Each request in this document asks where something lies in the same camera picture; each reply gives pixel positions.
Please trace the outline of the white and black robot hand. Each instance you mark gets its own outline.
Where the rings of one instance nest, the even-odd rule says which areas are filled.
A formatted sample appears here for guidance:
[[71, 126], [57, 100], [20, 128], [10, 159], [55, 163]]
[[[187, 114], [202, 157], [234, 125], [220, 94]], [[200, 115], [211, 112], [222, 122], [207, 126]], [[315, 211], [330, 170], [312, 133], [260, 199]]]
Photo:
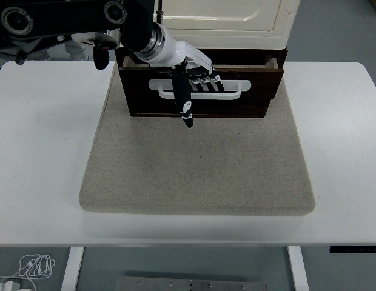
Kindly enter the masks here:
[[156, 71], [170, 75], [176, 108], [188, 128], [193, 126], [191, 84], [209, 83], [210, 92], [224, 92], [210, 58], [189, 43], [175, 40], [160, 24], [153, 24], [149, 43], [135, 55]]

